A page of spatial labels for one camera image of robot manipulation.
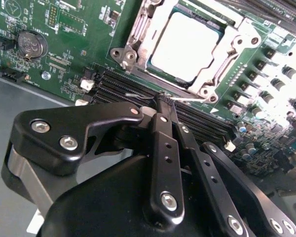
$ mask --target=gray metal panel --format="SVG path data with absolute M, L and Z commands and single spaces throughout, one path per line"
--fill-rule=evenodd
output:
M 15 85 L 0 79 L 0 172 L 10 137 L 14 117 L 25 110 L 72 105 L 27 84 Z M 77 174 L 78 182 L 128 157 L 130 151 L 118 156 L 101 157 L 83 164 Z M 0 237 L 34 237 L 26 232 L 37 207 L 8 189 L 0 175 Z

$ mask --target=chip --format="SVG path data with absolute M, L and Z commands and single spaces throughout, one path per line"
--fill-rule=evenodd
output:
M 278 132 L 281 132 L 282 130 L 283 130 L 283 127 L 277 124 L 272 128 L 271 132 L 278 133 Z
M 119 18 L 119 13 L 117 11 L 112 11 L 110 14 L 110 18 L 117 21 Z
M 287 137 L 287 136 L 281 136 L 281 137 L 278 139 L 278 141 L 279 141 L 280 143 L 282 143 L 282 144 L 287 143 L 288 140 L 289 140 L 289 137 Z
M 219 33 L 195 19 L 174 13 L 152 56 L 151 63 L 162 71 L 192 82 L 213 61 Z

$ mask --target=black dimm slot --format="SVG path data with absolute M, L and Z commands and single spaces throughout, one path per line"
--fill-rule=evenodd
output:
M 129 101 L 141 106 L 149 106 L 150 100 L 142 100 L 136 97 L 126 97 L 125 93 L 133 93 L 143 97 L 154 97 L 154 91 L 136 81 L 132 81 L 124 76 L 106 71 L 99 78 L 95 103 L 110 103 L 119 101 Z M 224 145 L 225 137 L 232 133 L 231 125 L 215 119 L 201 111 L 188 105 L 177 102 L 178 119 L 188 126 L 193 132 L 198 143 L 211 141 L 217 145 Z
M 288 19 L 287 17 L 285 16 L 282 16 L 280 15 L 277 11 L 275 11 L 272 7 L 268 6 L 267 4 L 261 2 L 260 0 L 247 0 L 247 2 L 250 2 L 251 4 L 253 5 L 256 5 L 258 7 L 260 7 L 261 9 L 263 9 L 264 11 L 268 12 L 269 14 L 272 14 L 273 16 L 276 16 L 278 18 L 280 18 L 281 20 L 283 21 L 287 21 L 289 22 L 290 24 L 296 26 L 296 22 Z
M 294 7 L 292 5 L 292 3 L 287 3 L 286 1 L 287 0 L 275 0 L 275 1 L 271 0 L 271 2 L 273 2 L 273 4 L 278 5 L 278 7 L 281 7 L 283 9 L 285 9 L 285 11 L 296 16 L 296 7 Z

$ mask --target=silver screw head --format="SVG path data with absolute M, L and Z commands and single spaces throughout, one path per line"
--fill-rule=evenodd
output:
M 128 60 L 134 60 L 135 59 L 135 54 L 133 52 L 127 52 L 126 57 Z
M 51 74 L 49 72 L 44 71 L 41 73 L 41 78 L 43 78 L 44 80 L 49 80 L 51 79 Z
M 189 133 L 189 130 L 188 130 L 187 127 L 183 126 L 182 129 L 183 129 L 184 132 Z
M 211 150 L 212 150 L 212 152 L 217 152 L 217 150 L 216 150 L 216 148 L 215 148 L 214 146 L 212 146 L 212 145 L 209 145 L 208 147 L 209 147 L 209 149 L 211 149 Z
M 171 194 L 162 194 L 161 202 L 169 211 L 175 211 L 178 208 L 177 201 Z
M 132 112 L 135 115 L 138 115 L 139 114 L 138 110 L 133 109 L 133 108 L 130 109 L 130 112 Z
M 31 127 L 38 133 L 46 133 L 50 130 L 50 126 L 44 121 L 35 121 L 31 124 Z
M 270 219 L 270 222 L 272 224 L 272 227 L 279 233 L 284 233 L 283 228 L 280 226 L 280 224 L 277 223 L 274 219 Z
M 295 230 L 290 223 L 288 223 L 287 221 L 283 221 L 283 224 L 292 235 L 295 234 Z
M 70 136 L 62 137 L 59 141 L 59 144 L 60 146 L 62 146 L 62 148 L 68 151 L 73 151 L 78 147 L 78 142 L 73 137 L 70 137 Z
M 228 216 L 228 224 L 237 235 L 241 236 L 243 234 L 243 228 L 240 222 L 233 216 Z
M 168 120 L 165 117 L 160 117 L 163 122 L 167 122 Z

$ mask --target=motherboard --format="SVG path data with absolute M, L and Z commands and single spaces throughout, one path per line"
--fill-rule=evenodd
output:
M 164 93 L 199 143 L 246 173 L 289 174 L 296 11 L 257 2 L 286 24 L 214 0 L 0 0 L 1 75 L 76 105 Z

